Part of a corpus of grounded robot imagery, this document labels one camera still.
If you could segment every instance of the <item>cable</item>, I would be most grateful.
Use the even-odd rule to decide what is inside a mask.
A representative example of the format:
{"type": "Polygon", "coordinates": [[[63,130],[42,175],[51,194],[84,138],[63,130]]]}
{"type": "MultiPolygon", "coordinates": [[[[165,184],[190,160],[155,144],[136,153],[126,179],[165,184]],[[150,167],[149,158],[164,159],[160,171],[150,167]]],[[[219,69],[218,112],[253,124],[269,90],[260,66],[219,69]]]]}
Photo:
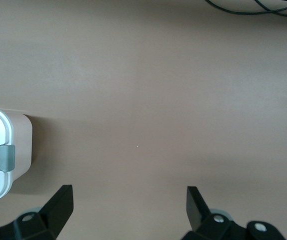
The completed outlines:
{"type": "Polygon", "coordinates": [[[279,8],[279,9],[274,9],[271,10],[268,7],[266,7],[264,4],[262,4],[259,0],[254,0],[260,7],[262,7],[263,9],[265,9],[265,11],[256,11],[256,12],[243,12],[243,11],[232,11],[226,8],[223,8],[221,6],[216,5],[215,3],[213,3],[211,0],[205,0],[209,5],[213,6],[216,9],[219,9],[221,11],[224,11],[226,13],[229,14],[235,14],[235,15],[261,15],[261,14],[276,14],[279,16],[283,16],[283,17],[287,17],[287,14],[284,13],[280,13],[282,11],[287,10],[287,7],[284,8],[279,8]]]}
{"type": "MultiPolygon", "coordinates": [[[[262,2],[260,2],[259,0],[254,0],[260,7],[262,7],[263,9],[265,9],[266,11],[271,11],[267,6],[265,6],[262,2]]],[[[272,14],[276,14],[279,16],[283,16],[283,17],[287,17],[287,14],[284,13],[280,13],[281,11],[277,11],[277,12],[272,12],[272,14]]]]}

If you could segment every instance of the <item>white plastic box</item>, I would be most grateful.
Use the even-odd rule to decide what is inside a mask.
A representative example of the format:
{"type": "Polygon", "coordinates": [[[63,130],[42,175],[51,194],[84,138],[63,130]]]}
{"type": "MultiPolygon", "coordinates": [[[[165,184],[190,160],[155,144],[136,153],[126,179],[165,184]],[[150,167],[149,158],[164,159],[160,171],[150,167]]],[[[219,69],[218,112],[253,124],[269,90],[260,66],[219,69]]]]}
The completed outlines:
{"type": "Polygon", "coordinates": [[[30,168],[33,127],[23,114],[0,110],[0,198],[30,168]]]}

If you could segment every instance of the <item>screw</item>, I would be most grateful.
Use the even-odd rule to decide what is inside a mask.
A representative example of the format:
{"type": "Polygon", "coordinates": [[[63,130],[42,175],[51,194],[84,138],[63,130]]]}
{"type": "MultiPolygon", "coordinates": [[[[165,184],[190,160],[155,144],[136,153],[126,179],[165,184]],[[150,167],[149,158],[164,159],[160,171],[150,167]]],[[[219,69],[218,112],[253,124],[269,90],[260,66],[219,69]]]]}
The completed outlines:
{"type": "Polygon", "coordinates": [[[257,222],[254,224],[254,227],[255,227],[255,229],[257,229],[260,232],[267,232],[266,226],[263,225],[262,223],[257,222]]]}
{"type": "Polygon", "coordinates": [[[220,215],[215,215],[214,217],[213,217],[213,219],[217,222],[217,223],[223,223],[225,220],[224,220],[224,218],[222,217],[222,216],[220,216],[220,215]]]}
{"type": "Polygon", "coordinates": [[[34,216],[35,216],[34,214],[29,214],[29,215],[27,215],[27,216],[24,216],[24,217],[22,218],[22,221],[23,221],[23,222],[28,222],[28,221],[30,221],[31,219],[33,219],[34,216]]]}

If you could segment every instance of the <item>beige floor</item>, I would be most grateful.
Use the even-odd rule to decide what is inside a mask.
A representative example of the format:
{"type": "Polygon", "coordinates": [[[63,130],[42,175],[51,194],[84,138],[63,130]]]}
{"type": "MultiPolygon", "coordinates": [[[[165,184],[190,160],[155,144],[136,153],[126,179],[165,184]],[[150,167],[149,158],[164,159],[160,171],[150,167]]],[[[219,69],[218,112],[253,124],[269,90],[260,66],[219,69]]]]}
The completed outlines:
{"type": "Polygon", "coordinates": [[[33,124],[0,225],[72,184],[58,239],[179,240],[193,185],[287,238],[287,18],[165,2],[0,1],[0,108],[33,124]]]}

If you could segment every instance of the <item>gray latch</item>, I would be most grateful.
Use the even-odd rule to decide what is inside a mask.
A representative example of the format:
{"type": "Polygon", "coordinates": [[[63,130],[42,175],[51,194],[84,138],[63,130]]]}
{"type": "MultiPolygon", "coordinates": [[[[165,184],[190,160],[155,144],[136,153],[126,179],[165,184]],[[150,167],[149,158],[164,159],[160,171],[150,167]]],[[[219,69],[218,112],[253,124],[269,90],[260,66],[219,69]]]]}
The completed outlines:
{"type": "Polygon", "coordinates": [[[0,170],[4,173],[15,169],[15,146],[0,145],[0,170]]]}

